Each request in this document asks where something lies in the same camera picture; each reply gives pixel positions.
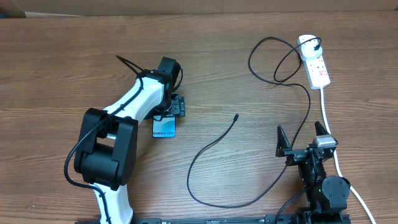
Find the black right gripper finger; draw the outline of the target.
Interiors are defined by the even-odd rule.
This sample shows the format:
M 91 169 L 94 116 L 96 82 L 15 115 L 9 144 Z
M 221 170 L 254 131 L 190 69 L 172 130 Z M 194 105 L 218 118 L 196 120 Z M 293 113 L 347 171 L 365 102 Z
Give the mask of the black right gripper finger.
M 276 145 L 276 152 L 285 152 L 291 151 L 292 146 L 285 135 L 285 132 L 281 125 L 277 127 L 277 145 Z
M 319 121 L 315 122 L 315 131 L 317 136 L 324 136 L 329 134 L 326 128 L 324 128 L 321 122 Z

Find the black smartphone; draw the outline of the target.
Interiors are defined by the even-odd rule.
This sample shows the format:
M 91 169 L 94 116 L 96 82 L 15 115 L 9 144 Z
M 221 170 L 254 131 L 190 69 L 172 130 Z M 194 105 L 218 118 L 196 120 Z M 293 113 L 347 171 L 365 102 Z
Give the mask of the black smartphone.
M 152 136 L 154 138 L 174 138 L 176 135 L 176 120 L 174 117 L 153 117 Z

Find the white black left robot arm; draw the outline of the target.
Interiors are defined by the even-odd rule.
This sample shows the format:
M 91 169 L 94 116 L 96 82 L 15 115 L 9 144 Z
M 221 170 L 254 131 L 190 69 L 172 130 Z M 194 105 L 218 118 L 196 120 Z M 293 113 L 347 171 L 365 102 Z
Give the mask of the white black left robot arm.
M 163 57 L 159 67 L 143 69 L 118 58 L 136 74 L 134 86 L 117 102 L 102 110 L 88 109 L 78 142 L 65 160 L 64 176 L 77 187 L 95 192 L 101 216 L 97 223 L 133 223 L 127 183 L 134 170 L 139 124 L 146 119 L 175 124 L 185 116 L 178 90 L 183 68 Z

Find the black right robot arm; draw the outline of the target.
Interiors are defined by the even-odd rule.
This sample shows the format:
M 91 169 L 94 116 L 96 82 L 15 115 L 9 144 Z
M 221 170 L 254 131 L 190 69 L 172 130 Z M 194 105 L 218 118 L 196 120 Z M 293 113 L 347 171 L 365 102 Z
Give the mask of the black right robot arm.
M 323 162 L 332 158 L 338 141 L 321 125 L 315 123 L 316 136 L 304 149 L 293 149 L 281 126 L 277 127 L 275 155 L 286 158 L 287 166 L 297 166 L 304 189 L 289 199 L 277 212 L 276 223 L 349 224 L 347 199 L 351 184 L 348 179 L 327 175 Z M 282 218 L 284 208 L 305 194 L 308 206 L 299 208 L 295 214 Z

